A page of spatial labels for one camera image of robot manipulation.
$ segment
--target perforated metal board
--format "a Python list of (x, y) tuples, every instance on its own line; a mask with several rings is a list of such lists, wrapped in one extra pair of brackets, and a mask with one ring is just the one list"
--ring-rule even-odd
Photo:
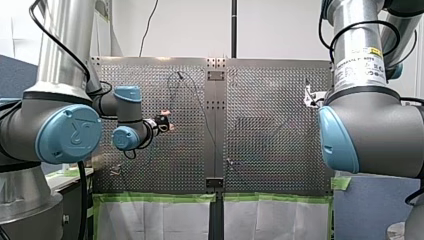
[(227, 192), (329, 195), (312, 91), (328, 89), (323, 61), (228, 60), (224, 171)]
[(111, 144), (116, 122), (104, 121), (100, 154), (94, 158), (95, 191), (204, 193), (205, 120), (200, 104), (206, 59), (107, 58), (97, 63), (101, 80), (140, 86), (144, 118), (169, 109), (176, 130), (155, 138), (129, 160)]
[[(230, 59), (215, 69), (224, 80), (214, 82), (207, 60), (97, 61), (101, 80), (141, 87), (145, 117), (170, 109), (176, 131), (128, 160), (111, 145), (116, 122), (106, 121), (94, 158), (95, 192), (204, 193), (206, 177), (224, 177), (227, 192), (330, 195), (332, 172), (322, 163), (317, 110), (303, 105), (306, 79), (313, 91), (328, 88), (329, 64)], [(176, 71), (192, 80), (180, 82)]]

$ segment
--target green tape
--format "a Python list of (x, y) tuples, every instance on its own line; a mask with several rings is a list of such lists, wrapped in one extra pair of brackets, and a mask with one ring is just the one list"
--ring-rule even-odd
[(215, 194), (169, 195), (125, 192), (119, 194), (94, 194), (93, 199), (104, 202), (157, 202), (157, 203), (205, 203), (215, 202)]
[(62, 170), (52, 172), (46, 175), (47, 178), (52, 178), (56, 176), (60, 177), (79, 177), (79, 170), (73, 169), (73, 170), (66, 170), (64, 173), (60, 173)]
[(66, 170), (63, 173), (63, 176), (64, 177), (79, 177), (79, 170), (78, 169), (76, 169), (76, 170)]
[(226, 202), (255, 202), (255, 201), (278, 201), (278, 202), (301, 202), (312, 204), (329, 204), (332, 197), (307, 197), (288, 194), (273, 193), (226, 193)]
[(334, 177), (331, 178), (331, 189), (346, 191), (349, 187), (351, 177)]
[(92, 217), (93, 214), (94, 214), (94, 212), (93, 212), (93, 208), (92, 207), (89, 208), (89, 209), (87, 209), (87, 218)]

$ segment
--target blue partition wall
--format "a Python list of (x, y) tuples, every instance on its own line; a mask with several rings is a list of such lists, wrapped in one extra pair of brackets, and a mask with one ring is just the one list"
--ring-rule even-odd
[[(22, 92), (34, 85), (37, 66), (0, 55), (0, 98), (20, 98)], [(42, 164), (48, 174), (62, 168), (62, 165)]]

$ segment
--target metal frame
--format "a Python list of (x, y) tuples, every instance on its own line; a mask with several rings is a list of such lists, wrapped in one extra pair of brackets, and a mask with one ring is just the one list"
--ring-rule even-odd
[[(204, 71), (204, 92), (203, 92), (203, 110), (206, 115), (206, 120), (204, 124), (204, 189), (198, 189), (196, 191), (184, 191), (184, 189), (179, 190), (160, 190), (160, 189), (151, 189), (155, 192), (164, 192), (164, 193), (219, 193), (224, 192), (224, 186), (222, 187), (207, 187), (207, 179), (209, 181), (224, 181), (226, 184), (225, 177), (225, 164), (226, 159), (224, 159), (226, 154), (225, 141), (227, 134), (227, 106), (228, 99), (228, 77), (231, 75), (229, 69), (234, 67), (245, 67), (245, 68), (296, 68), (296, 69), (328, 69), (328, 78), (327, 82), (330, 85), (331, 71), (329, 70), (330, 64), (324, 61), (293, 61), (293, 60), (246, 60), (246, 59), (225, 59), (225, 58), (120, 58), (120, 57), (95, 57), (93, 60), (95, 69), (101, 72), (102, 66), (119, 66), (120, 69), (123, 68), (132, 68), (146, 66), (163, 66), (170, 67), (171, 69), (178, 69), (183, 71), (184, 69), (190, 69), (196, 67), (203, 69)], [(122, 79), (122, 84), (126, 84), (126, 80)], [(320, 91), (324, 89), (317, 89), (316, 86), (312, 83), (312, 88), (314, 91)], [(94, 167), (96, 167), (96, 162), (99, 163), (102, 161), (101, 155), (94, 162)], [(333, 176), (333, 172), (328, 170), (325, 172), (324, 178), (328, 181), (328, 188), (325, 191), (286, 191), (281, 190), (272, 190), (267, 191), (264, 189), (255, 189), (254, 191), (260, 192), (276, 192), (276, 193), (292, 193), (300, 195), (319, 195), (326, 196), (331, 195), (330, 190), (330, 178)]]

